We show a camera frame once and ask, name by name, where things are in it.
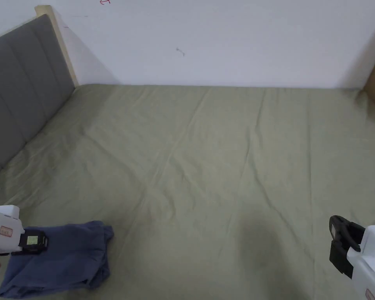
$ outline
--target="gray upholstered headboard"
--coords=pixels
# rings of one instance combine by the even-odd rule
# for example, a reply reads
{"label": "gray upholstered headboard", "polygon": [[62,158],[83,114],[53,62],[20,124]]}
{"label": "gray upholstered headboard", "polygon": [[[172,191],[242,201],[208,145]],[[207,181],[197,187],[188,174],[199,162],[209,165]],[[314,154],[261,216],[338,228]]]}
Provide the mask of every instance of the gray upholstered headboard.
{"label": "gray upholstered headboard", "polygon": [[0,36],[0,170],[74,88],[47,15]]}

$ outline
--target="wall mark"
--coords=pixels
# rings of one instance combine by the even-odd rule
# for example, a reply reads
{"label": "wall mark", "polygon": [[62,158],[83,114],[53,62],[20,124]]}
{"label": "wall mark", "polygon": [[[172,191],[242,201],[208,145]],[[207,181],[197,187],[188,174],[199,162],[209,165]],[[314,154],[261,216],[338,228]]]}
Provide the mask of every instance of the wall mark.
{"label": "wall mark", "polygon": [[176,51],[177,51],[177,52],[181,52],[183,56],[185,56],[185,54],[186,54],[185,52],[183,52],[183,51],[182,51],[181,49],[179,49],[179,48],[176,48]]}

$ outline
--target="mattress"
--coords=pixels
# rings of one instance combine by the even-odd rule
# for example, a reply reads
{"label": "mattress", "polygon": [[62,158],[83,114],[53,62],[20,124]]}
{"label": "mattress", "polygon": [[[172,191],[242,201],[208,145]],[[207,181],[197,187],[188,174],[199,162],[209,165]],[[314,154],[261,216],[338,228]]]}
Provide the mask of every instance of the mattress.
{"label": "mattress", "polygon": [[375,109],[356,90],[81,86],[0,172],[0,204],[114,228],[110,278],[50,299],[352,299],[328,220],[375,224]]}

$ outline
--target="red marking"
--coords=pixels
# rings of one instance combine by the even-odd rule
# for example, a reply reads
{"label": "red marking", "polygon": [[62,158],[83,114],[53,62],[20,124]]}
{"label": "red marking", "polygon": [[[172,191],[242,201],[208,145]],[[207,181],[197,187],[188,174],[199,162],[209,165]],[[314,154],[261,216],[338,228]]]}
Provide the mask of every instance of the red marking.
{"label": "red marking", "polygon": [[9,238],[12,236],[12,229],[8,227],[0,227],[0,234],[2,236],[8,236]]}

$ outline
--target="navy fabric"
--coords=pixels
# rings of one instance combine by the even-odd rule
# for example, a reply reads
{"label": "navy fabric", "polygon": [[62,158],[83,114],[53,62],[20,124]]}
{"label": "navy fabric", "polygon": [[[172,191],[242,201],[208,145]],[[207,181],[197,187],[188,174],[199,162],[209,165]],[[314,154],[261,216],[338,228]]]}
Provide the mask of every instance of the navy fabric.
{"label": "navy fabric", "polygon": [[39,255],[12,255],[0,297],[24,299],[75,288],[96,288],[108,276],[107,242],[114,236],[101,221],[43,230],[48,249]]}

